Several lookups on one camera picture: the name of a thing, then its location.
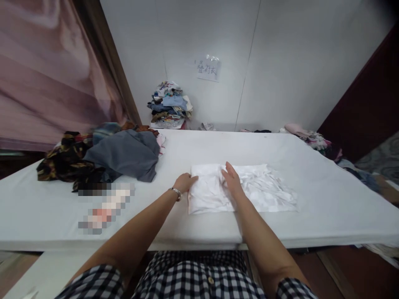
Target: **folded white shirt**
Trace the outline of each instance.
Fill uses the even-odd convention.
[[[245,195],[258,212],[297,211],[294,192],[283,184],[270,166],[233,166],[240,177]],[[191,166],[191,175],[198,181],[188,194],[188,213],[216,213],[234,211],[232,198],[222,175],[224,165]]]

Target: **pink curtain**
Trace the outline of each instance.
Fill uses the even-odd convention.
[[[95,51],[71,0],[0,0],[0,148],[46,151],[65,131],[124,122]]]

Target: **bracelet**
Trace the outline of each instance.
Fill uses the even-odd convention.
[[[169,188],[168,190],[173,190],[174,192],[176,192],[179,195],[179,197],[177,198],[177,201],[180,201],[182,199],[182,193],[179,190],[177,190],[176,188],[172,187],[172,188]]]

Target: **plaid shorts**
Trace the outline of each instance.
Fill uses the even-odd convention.
[[[93,267],[75,278],[56,299],[121,298],[120,272],[110,265]],[[132,298],[267,298],[246,274],[240,251],[159,251],[141,277]],[[316,296],[298,279],[285,278],[276,298]]]

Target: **gray garment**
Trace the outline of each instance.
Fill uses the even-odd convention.
[[[105,167],[103,179],[115,177],[117,172],[151,182],[156,175],[158,155],[159,145],[152,132],[130,129],[102,139],[87,151],[84,160]]]

